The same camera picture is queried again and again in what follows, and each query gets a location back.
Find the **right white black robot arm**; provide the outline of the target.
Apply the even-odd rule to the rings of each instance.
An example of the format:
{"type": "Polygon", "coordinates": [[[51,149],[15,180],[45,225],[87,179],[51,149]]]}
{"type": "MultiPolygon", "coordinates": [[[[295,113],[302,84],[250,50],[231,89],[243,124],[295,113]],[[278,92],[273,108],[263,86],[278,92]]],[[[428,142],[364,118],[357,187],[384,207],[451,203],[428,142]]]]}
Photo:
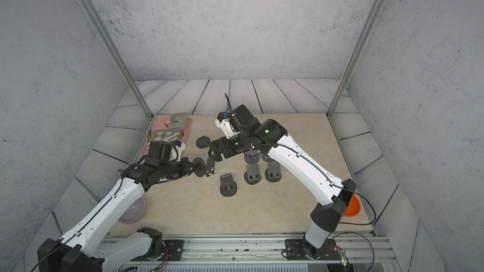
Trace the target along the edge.
{"type": "Polygon", "coordinates": [[[260,123],[244,105],[221,112],[215,120],[224,137],[212,141],[209,157],[217,162],[256,150],[280,163],[313,194],[318,204],[301,240],[301,254],[318,259],[323,245],[340,224],[355,194],[353,180],[342,180],[319,165],[273,119],[260,123]]]}

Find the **green checkered cloth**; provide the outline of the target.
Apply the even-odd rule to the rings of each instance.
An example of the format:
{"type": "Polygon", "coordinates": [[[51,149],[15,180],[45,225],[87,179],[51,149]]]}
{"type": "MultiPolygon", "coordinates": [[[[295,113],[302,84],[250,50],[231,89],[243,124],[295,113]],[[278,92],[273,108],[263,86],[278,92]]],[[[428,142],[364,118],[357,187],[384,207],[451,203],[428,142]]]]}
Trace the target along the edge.
{"type": "Polygon", "coordinates": [[[150,142],[175,142],[181,141],[184,133],[179,130],[162,129],[155,130],[150,142]]]}

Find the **aluminium rail frame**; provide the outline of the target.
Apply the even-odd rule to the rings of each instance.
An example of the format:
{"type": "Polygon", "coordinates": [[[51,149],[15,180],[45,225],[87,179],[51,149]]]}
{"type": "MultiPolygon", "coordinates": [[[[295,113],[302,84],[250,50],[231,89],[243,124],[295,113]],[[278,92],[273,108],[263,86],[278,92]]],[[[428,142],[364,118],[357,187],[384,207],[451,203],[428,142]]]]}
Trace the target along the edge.
{"type": "Polygon", "coordinates": [[[400,271],[386,237],[365,232],[341,232],[330,239],[339,247],[339,260],[288,260],[286,239],[301,233],[244,235],[165,235],[184,240],[181,261],[131,261],[119,271],[400,271]]]}

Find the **pink plastic tray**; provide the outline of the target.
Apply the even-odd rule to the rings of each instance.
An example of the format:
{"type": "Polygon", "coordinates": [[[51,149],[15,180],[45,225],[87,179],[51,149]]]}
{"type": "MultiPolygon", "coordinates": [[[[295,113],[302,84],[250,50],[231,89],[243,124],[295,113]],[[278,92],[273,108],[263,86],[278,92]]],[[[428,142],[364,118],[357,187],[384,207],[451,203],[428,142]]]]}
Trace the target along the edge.
{"type": "MultiPolygon", "coordinates": [[[[146,155],[146,154],[148,154],[149,149],[150,149],[150,143],[151,143],[151,142],[150,142],[150,140],[151,140],[152,134],[154,134],[154,131],[155,131],[155,130],[170,129],[170,128],[167,128],[167,127],[165,126],[165,122],[166,122],[166,121],[167,121],[169,118],[170,118],[170,117],[158,117],[158,118],[157,118],[157,120],[156,120],[155,124],[152,126],[151,132],[150,132],[150,133],[149,133],[149,135],[148,135],[148,141],[147,141],[147,143],[146,143],[146,145],[145,145],[145,147],[144,147],[144,149],[143,149],[143,151],[142,151],[142,155],[146,155]]],[[[183,131],[182,131],[182,132],[184,133],[184,136],[183,136],[183,137],[182,137],[182,139],[181,139],[181,141],[182,141],[183,143],[185,143],[185,145],[186,145],[186,143],[187,143],[187,141],[188,141],[188,137],[189,137],[190,129],[191,129],[192,124],[193,124],[193,119],[192,119],[192,118],[189,118],[189,117],[187,117],[187,118],[188,118],[188,120],[189,120],[189,126],[188,126],[188,127],[185,129],[185,130],[183,130],[183,131]]]]}

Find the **purple bowl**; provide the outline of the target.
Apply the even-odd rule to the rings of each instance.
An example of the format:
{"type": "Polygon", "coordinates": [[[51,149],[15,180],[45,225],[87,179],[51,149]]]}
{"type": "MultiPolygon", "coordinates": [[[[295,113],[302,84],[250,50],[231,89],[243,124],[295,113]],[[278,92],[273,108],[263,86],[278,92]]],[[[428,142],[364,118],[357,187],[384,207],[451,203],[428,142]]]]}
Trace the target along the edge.
{"type": "Polygon", "coordinates": [[[146,202],[143,197],[138,198],[130,207],[121,215],[118,221],[122,224],[132,224],[139,220],[146,211],[146,202]]]}

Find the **left metal corner post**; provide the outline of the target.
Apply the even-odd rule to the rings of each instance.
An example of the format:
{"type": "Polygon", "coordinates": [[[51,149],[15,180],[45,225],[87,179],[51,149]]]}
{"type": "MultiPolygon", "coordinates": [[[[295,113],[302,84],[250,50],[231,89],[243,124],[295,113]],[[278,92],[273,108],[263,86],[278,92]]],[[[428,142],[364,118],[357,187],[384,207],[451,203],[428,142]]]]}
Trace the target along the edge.
{"type": "Polygon", "coordinates": [[[128,88],[134,95],[136,101],[141,106],[147,118],[149,120],[152,120],[154,117],[154,113],[147,105],[146,100],[144,99],[142,93],[140,92],[140,89],[137,87],[137,84],[135,83],[135,80],[132,77],[131,72],[129,71],[124,60],[122,59],[120,52],[118,51],[116,45],[114,44],[113,39],[111,38],[108,30],[106,29],[106,26],[104,25],[92,1],[78,0],[78,2],[82,7],[84,13],[89,18],[89,21],[94,26],[94,29],[97,32],[100,40],[102,41],[102,44],[104,45],[110,57],[112,58],[113,62],[115,63],[120,75],[123,77],[128,88]]]}

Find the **striped ceramic cup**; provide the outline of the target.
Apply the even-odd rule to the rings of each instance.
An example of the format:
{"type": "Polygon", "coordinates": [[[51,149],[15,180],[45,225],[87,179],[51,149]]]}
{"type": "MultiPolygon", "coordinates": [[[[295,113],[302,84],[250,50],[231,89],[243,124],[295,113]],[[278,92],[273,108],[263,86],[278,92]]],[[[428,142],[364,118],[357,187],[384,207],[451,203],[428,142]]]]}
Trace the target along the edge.
{"type": "Polygon", "coordinates": [[[176,113],[165,122],[165,126],[172,130],[183,131],[189,126],[189,120],[183,113],[176,113]]]}

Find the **right metal corner post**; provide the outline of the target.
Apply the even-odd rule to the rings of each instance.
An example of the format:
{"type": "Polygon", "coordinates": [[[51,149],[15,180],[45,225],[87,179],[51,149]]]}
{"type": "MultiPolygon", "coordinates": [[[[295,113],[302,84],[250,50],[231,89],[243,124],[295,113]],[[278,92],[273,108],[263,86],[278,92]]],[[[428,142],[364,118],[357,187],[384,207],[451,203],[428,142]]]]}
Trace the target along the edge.
{"type": "Polygon", "coordinates": [[[338,88],[336,90],[335,96],[331,102],[331,105],[329,107],[329,111],[326,114],[328,119],[331,120],[333,115],[336,113],[337,107],[340,103],[341,98],[343,97],[344,91],[347,88],[352,75],[355,72],[355,69],[357,67],[357,63],[359,62],[359,59],[364,51],[364,48],[369,40],[369,37],[371,36],[371,33],[373,31],[373,27],[376,24],[378,17],[381,13],[381,10],[383,9],[384,2],[386,0],[374,0],[373,4],[369,10],[368,16],[365,20],[363,29],[361,30],[361,33],[359,35],[359,38],[357,39],[357,43],[355,44],[354,50],[350,56],[350,59],[346,65],[346,68],[340,78],[340,82],[338,85],[338,88]]]}

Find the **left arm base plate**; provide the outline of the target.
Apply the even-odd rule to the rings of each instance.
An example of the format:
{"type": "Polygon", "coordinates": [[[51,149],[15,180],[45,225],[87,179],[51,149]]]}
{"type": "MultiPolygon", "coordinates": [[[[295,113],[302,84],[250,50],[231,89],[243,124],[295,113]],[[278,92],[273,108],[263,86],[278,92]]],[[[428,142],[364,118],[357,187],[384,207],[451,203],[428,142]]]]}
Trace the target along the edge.
{"type": "Polygon", "coordinates": [[[132,259],[132,261],[181,261],[184,243],[184,240],[163,240],[160,250],[149,251],[147,254],[132,259]]]}

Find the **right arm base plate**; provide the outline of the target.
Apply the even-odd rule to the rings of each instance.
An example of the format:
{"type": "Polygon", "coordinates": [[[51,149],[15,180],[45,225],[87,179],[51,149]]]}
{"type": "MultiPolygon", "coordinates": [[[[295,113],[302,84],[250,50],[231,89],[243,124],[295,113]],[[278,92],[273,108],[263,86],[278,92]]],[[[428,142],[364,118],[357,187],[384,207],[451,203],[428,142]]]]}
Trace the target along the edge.
{"type": "Polygon", "coordinates": [[[286,239],[283,257],[288,260],[339,260],[339,247],[333,239],[327,239],[322,247],[315,248],[305,239],[286,239]]]}

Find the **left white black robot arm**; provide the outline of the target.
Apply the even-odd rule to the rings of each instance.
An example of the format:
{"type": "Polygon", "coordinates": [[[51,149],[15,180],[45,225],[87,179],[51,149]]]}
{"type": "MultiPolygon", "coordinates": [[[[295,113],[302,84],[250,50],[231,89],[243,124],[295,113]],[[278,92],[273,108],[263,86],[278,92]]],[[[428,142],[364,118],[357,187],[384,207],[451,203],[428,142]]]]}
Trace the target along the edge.
{"type": "Polygon", "coordinates": [[[160,231],[143,227],[105,251],[98,247],[121,216],[152,186],[204,173],[203,159],[181,157],[180,142],[151,142],[148,154],[129,165],[106,197],[58,240],[47,239],[38,249],[40,271],[112,271],[138,257],[167,261],[160,231]]]}

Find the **metal corner post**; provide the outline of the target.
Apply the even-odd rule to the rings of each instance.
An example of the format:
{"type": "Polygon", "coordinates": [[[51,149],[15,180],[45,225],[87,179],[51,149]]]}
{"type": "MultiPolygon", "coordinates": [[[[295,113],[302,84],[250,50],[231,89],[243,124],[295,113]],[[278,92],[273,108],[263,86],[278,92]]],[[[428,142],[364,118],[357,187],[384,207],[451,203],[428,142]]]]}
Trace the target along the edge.
{"type": "Polygon", "coordinates": [[[123,77],[128,88],[134,95],[136,101],[141,106],[147,118],[149,120],[152,120],[154,117],[154,113],[147,105],[146,100],[144,99],[142,93],[140,92],[140,89],[137,87],[137,84],[135,83],[135,80],[132,77],[131,72],[129,71],[124,60],[122,59],[120,52],[118,51],[116,45],[114,44],[113,39],[111,38],[108,30],[106,29],[106,26],[104,25],[92,1],[78,0],[78,2],[82,7],[84,13],[89,18],[89,21],[94,26],[94,29],[97,32],[100,40],[102,41],[102,44],[104,45],[110,57],[112,58],[113,62],[115,63],[120,75],[123,77]]]}
{"type": "Polygon", "coordinates": [[[357,63],[359,62],[359,59],[364,51],[364,48],[369,40],[369,37],[371,36],[371,33],[373,31],[373,27],[376,24],[378,17],[381,13],[381,10],[383,9],[384,2],[386,0],[374,0],[373,4],[369,10],[368,16],[365,20],[363,29],[361,30],[361,33],[359,35],[359,38],[357,39],[357,43],[355,44],[354,50],[350,56],[350,59],[346,65],[346,68],[340,78],[340,82],[338,85],[338,88],[336,90],[335,96],[331,102],[331,105],[329,107],[329,111],[326,114],[328,119],[331,120],[333,115],[336,113],[337,107],[340,103],[341,98],[343,97],[344,91],[347,88],[352,75],[355,72],[355,69],[357,67],[357,63]]]}

